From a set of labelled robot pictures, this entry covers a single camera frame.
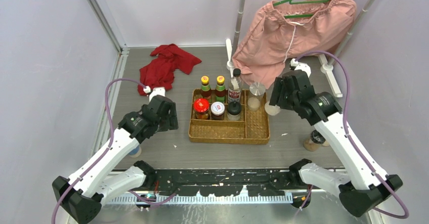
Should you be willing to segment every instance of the red bottle cap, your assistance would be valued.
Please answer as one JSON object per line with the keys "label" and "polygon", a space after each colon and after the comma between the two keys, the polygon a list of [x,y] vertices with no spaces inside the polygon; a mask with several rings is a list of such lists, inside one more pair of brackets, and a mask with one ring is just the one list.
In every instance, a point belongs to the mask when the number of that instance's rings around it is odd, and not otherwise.
{"label": "red bottle cap", "polygon": [[207,99],[197,99],[194,102],[194,109],[198,113],[204,113],[208,110],[210,107],[210,104],[208,103]]}

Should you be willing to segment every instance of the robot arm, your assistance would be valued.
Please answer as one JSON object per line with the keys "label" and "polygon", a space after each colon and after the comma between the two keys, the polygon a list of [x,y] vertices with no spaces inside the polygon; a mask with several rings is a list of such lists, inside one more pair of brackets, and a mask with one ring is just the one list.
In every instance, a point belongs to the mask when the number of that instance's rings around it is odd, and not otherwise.
{"label": "robot arm", "polygon": [[[103,204],[123,194],[141,187],[151,186],[155,170],[143,161],[136,162],[127,171],[106,179],[107,174],[132,149],[158,131],[177,129],[176,105],[162,96],[165,90],[158,89],[153,93],[148,105],[141,111],[131,112],[124,116],[114,131],[114,142],[107,154],[83,177],[63,200],[61,206],[80,224],[90,222],[101,210]],[[109,140],[80,169],[68,178],[57,177],[52,183],[57,200],[65,190],[88,169],[108,148]]]}
{"label": "robot arm", "polygon": [[[330,192],[339,197],[346,210],[354,216],[363,215],[390,196],[345,136],[343,114],[336,99],[327,92],[316,94],[307,73],[293,70],[277,77],[270,105],[293,110],[305,118],[330,143],[347,170],[347,174],[331,172],[303,159],[289,168],[295,184],[315,185]],[[394,191],[401,187],[399,176],[388,175],[369,155],[350,126],[348,128],[357,147],[376,172]]]}

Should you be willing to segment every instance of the drawstring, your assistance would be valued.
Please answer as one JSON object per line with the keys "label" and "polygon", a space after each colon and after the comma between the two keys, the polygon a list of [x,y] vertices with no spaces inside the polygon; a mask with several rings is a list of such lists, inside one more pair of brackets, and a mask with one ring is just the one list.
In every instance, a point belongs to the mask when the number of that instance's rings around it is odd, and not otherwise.
{"label": "drawstring", "polygon": [[293,24],[296,24],[296,25],[293,27],[292,39],[290,40],[289,47],[288,47],[288,48],[287,48],[287,50],[286,50],[286,53],[285,53],[285,56],[284,56],[284,61],[283,61],[283,63],[285,63],[285,62],[286,62],[286,60],[287,60],[287,53],[289,53],[289,50],[290,50],[290,48],[292,47],[293,38],[295,37],[295,32],[296,32],[296,26],[297,26],[297,25],[300,25],[300,26],[303,26],[303,25],[304,25],[304,24],[297,23],[297,22],[290,22],[290,23],[293,23]]}

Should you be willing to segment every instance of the table surface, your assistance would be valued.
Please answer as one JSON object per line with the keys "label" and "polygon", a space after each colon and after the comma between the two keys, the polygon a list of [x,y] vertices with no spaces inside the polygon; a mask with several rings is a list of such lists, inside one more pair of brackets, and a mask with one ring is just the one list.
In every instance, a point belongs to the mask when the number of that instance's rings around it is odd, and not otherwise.
{"label": "table surface", "polygon": [[[295,112],[282,110],[276,116],[269,116],[271,138],[266,145],[231,145],[212,143],[192,143],[189,141],[188,129],[192,92],[200,87],[203,75],[216,78],[218,75],[228,76],[226,68],[227,54],[224,47],[183,48],[200,58],[190,75],[176,70],[173,89],[166,96],[176,102],[179,129],[159,132],[142,142],[142,154],[137,158],[126,156],[116,169],[127,169],[138,160],[144,160],[154,168],[285,168],[307,158],[322,167],[343,167],[331,147],[320,147],[309,152],[303,147],[304,140],[314,129],[306,120]],[[139,79],[139,69],[149,64],[154,57],[149,54],[153,48],[135,48],[130,50],[124,78]],[[317,57],[303,58],[308,63],[312,74],[310,81],[317,93],[330,92],[325,75],[320,71]],[[137,85],[122,82],[113,115],[113,123],[117,125],[123,116],[138,111],[149,98],[140,96]]]}

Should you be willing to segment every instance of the metal pole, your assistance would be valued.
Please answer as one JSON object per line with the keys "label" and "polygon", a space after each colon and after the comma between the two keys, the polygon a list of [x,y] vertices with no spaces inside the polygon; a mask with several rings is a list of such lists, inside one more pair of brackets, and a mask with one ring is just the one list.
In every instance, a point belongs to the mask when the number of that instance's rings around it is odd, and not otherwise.
{"label": "metal pole", "polygon": [[[366,15],[366,12],[368,11],[368,9],[371,7],[371,5],[374,3],[375,0],[368,0],[365,4],[365,6],[363,7],[362,11],[359,13],[358,17],[356,18],[355,23],[353,24],[353,26],[350,28],[350,30],[347,32],[346,37],[341,41],[341,43],[339,44],[338,48],[336,49],[334,55],[336,55],[337,57],[341,54],[341,51],[344,49],[344,47],[346,46],[347,42],[349,41],[349,39],[352,37],[353,32],[355,31],[357,25],[361,22],[362,18]],[[328,65],[331,66],[334,64],[334,59],[330,58]]]}
{"label": "metal pole", "polygon": [[235,53],[238,46],[238,38],[240,36],[241,20],[243,19],[245,1],[246,0],[240,0],[240,6],[238,7],[237,23],[235,24],[234,40],[232,41],[232,54]]}
{"label": "metal pole", "polygon": [[122,51],[122,47],[119,44],[118,39],[115,36],[115,33],[113,32],[112,28],[109,25],[109,22],[107,21],[106,17],[103,14],[103,11],[101,10],[97,0],[88,0],[88,3],[92,7],[95,15],[99,19],[101,25],[103,26],[104,30],[107,33],[107,36],[109,36],[110,40],[112,41],[113,45],[115,46],[116,50],[119,52]]}

